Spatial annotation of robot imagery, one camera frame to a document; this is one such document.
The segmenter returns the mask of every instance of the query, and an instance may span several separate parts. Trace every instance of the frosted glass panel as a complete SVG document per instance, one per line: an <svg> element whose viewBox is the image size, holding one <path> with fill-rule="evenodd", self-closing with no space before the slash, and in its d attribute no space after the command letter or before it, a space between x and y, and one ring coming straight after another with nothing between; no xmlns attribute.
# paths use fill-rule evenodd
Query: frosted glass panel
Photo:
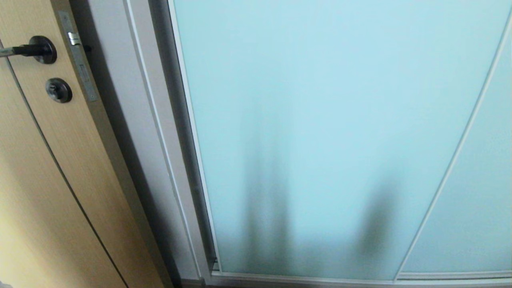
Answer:
<svg viewBox="0 0 512 288"><path fill-rule="evenodd" d="M174 1L223 272L395 276L510 1Z"/></svg>
<svg viewBox="0 0 512 288"><path fill-rule="evenodd" d="M512 270L510 38L405 272Z"/></svg>

